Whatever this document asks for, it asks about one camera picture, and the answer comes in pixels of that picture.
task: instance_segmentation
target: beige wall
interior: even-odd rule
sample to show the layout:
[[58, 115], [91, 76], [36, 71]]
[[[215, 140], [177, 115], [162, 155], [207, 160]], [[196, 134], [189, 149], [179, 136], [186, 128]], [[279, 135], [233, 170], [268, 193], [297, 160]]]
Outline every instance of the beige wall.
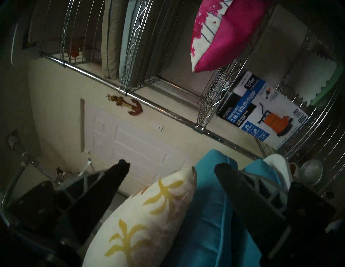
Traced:
[[[246, 68], [263, 77], [270, 84], [276, 85], [288, 70], [296, 52], [304, 39], [307, 28], [286, 10], [278, 6], [270, 26], [256, 47], [255, 56]], [[82, 64], [80, 67], [102, 76], [101, 67]], [[79, 171], [87, 162], [88, 154], [83, 150], [83, 107], [82, 101], [97, 106], [106, 112], [121, 118], [162, 141], [180, 149], [197, 163], [210, 149], [217, 149], [234, 158], [239, 168], [245, 167], [251, 160], [244, 155], [200, 135], [189, 127], [147, 107], [137, 117], [128, 115], [128, 109], [117, 107], [108, 102], [107, 94], [119, 96], [115, 90], [91, 80], [81, 74], [59, 66], [47, 59], [31, 62], [29, 67], [29, 88], [32, 111], [39, 134], [44, 160], [73, 172]], [[197, 110], [183, 105], [172, 98], [145, 87], [137, 93], [185, 118], [195, 122]], [[164, 125], [163, 131], [153, 129], [150, 124]], [[252, 151], [261, 152], [252, 136], [234, 127], [219, 117], [214, 117], [207, 128], [228, 140]], [[92, 158], [96, 169], [109, 166]], [[126, 178], [122, 191], [131, 194], [142, 185], [132, 177]]]
[[[101, 75], [101, 69], [98, 66], [88, 64], [80, 66]], [[51, 163], [62, 162], [61, 165], [65, 164], [66, 168], [68, 167], [72, 172], [81, 170], [90, 156], [82, 152], [83, 130], [81, 125], [83, 117], [81, 99], [180, 149], [188, 154], [194, 163], [197, 163], [210, 149], [217, 149], [234, 158], [240, 168], [251, 162], [244, 155], [205, 135], [196, 133], [193, 129], [147, 106], [143, 106], [144, 112], [139, 116], [130, 116], [127, 113], [127, 108], [118, 107], [114, 102], [108, 101], [107, 94], [119, 95], [116, 91], [47, 59], [31, 62], [29, 67], [29, 88], [33, 116], [44, 158]], [[196, 121], [197, 111], [192, 108], [184, 106], [150, 88], [142, 88], [137, 92], [185, 116], [187, 119]], [[163, 131], [153, 129], [150, 123], [164, 125]], [[252, 136], [219, 118], [215, 118], [210, 123], [209, 129], [260, 154]], [[94, 157], [92, 157], [92, 161], [96, 169], [109, 167]], [[142, 188], [142, 185], [130, 177], [127, 177], [121, 186], [121, 190], [127, 194], [132, 194], [140, 188]]]
[[11, 65], [11, 33], [0, 46], [0, 185], [3, 187], [18, 171], [21, 162], [20, 155], [7, 146], [6, 135], [17, 129], [26, 150], [35, 156], [40, 154], [31, 111], [27, 65]]

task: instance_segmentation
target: blue fabric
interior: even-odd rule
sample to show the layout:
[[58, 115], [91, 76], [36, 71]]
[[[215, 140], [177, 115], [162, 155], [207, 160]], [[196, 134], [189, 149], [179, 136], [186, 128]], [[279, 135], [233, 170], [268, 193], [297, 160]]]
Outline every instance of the blue fabric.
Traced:
[[211, 150], [196, 165], [197, 190], [161, 267], [213, 267], [231, 265], [232, 207], [214, 174], [219, 163], [237, 162]]
[[[263, 160], [256, 160], [244, 169], [245, 172], [264, 176], [281, 186], [277, 173]], [[243, 223], [234, 213], [231, 222], [232, 254], [234, 267], [259, 267], [261, 252]]]

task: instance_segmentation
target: yellow palm tree print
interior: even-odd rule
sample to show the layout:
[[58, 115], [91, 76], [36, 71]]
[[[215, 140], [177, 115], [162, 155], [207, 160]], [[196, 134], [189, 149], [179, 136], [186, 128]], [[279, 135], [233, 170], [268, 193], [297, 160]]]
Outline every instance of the yellow palm tree print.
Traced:
[[149, 246], [151, 245], [151, 241], [148, 239], [142, 239], [136, 242], [132, 247], [130, 245], [130, 241], [132, 236], [140, 231], [140, 230], [147, 230], [147, 227], [142, 225], [142, 224], [136, 224], [132, 227], [132, 229], [127, 233], [127, 224], [123, 220], [119, 220], [119, 227], [122, 231], [123, 237], [119, 233], [114, 234], [109, 242], [115, 240], [115, 239], [120, 239], [122, 241], [122, 246], [119, 245], [113, 245], [105, 254], [104, 256], [109, 257], [113, 255], [115, 252], [122, 251], [127, 259], [127, 263], [129, 267], [133, 267], [133, 259], [132, 259], [132, 252], [136, 249], [139, 249], [141, 247]]
[[161, 214], [165, 210], [165, 206], [167, 205], [167, 201], [169, 202], [169, 215], [168, 215], [168, 222], [175, 220], [177, 218], [178, 212], [176, 212], [176, 207], [175, 203], [173, 200], [181, 200], [184, 195], [180, 196], [174, 196], [172, 193], [169, 192], [169, 189], [175, 189], [179, 188], [183, 184], [183, 181], [176, 181], [168, 186], [164, 186], [162, 184], [162, 180], [158, 180], [158, 186], [160, 188], [160, 192], [154, 196], [146, 200], [143, 204], [143, 206], [149, 205], [149, 204], [154, 204], [157, 203], [160, 198], [163, 196], [164, 203], [157, 209], [150, 211], [150, 214], [152, 215], [158, 215]]

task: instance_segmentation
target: cardboard box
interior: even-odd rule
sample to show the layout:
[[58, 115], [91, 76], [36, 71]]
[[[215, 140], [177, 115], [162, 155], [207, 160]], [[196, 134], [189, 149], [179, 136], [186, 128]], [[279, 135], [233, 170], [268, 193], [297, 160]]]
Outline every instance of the cardboard box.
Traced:
[[218, 116], [279, 149], [308, 115], [288, 98], [247, 71]]

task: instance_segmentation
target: blue label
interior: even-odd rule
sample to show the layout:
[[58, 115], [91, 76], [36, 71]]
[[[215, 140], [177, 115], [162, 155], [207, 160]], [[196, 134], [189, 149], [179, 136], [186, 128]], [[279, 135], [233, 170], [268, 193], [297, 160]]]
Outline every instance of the blue label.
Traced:
[[242, 116], [242, 114], [246, 111], [249, 104], [252, 102], [254, 97], [259, 93], [261, 88], [265, 85], [264, 80], [258, 80], [256, 85], [252, 90], [247, 90], [242, 98], [238, 101], [237, 105], [229, 112], [227, 115], [226, 120], [231, 123], [236, 123], [237, 120]]
[[269, 136], [269, 133], [265, 132], [258, 126], [255, 126], [251, 122], [246, 122], [246, 124], [241, 129], [245, 130], [247, 133], [255, 136], [261, 141], [265, 141], [265, 139]]

